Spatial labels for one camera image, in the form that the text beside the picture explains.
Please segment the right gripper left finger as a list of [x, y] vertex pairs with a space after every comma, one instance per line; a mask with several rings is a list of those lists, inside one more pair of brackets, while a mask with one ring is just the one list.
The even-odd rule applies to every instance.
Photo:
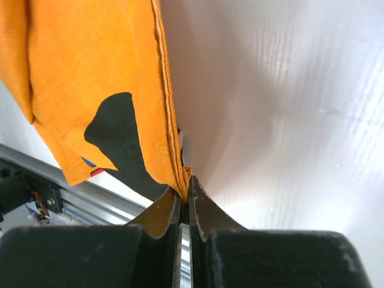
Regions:
[[132, 287], [179, 287], [182, 200], [172, 188], [126, 224], [140, 229]]

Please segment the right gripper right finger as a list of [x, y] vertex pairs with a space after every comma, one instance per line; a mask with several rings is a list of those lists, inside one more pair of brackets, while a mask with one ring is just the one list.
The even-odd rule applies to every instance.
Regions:
[[191, 286], [203, 287], [206, 282], [205, 242], [213, 230], [246, 230], [224, 212], [206, 193], [196, 176], [188, 188], [188, 219], [190, 232]]

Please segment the orange cartoon mouse towel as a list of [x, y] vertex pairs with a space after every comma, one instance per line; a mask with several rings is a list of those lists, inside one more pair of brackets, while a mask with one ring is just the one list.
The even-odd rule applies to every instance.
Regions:
[[70, 185], [187, 199], [158, 1], [2, 1], [1, 80]]

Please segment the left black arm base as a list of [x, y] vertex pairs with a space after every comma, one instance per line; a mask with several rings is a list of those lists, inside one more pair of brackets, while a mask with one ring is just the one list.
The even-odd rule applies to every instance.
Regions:
[[1, 159], [1, 221], [9, 212], [26, 203], [35, 203], [44, 216], [60, 213], [61, 187], [28, 169]]

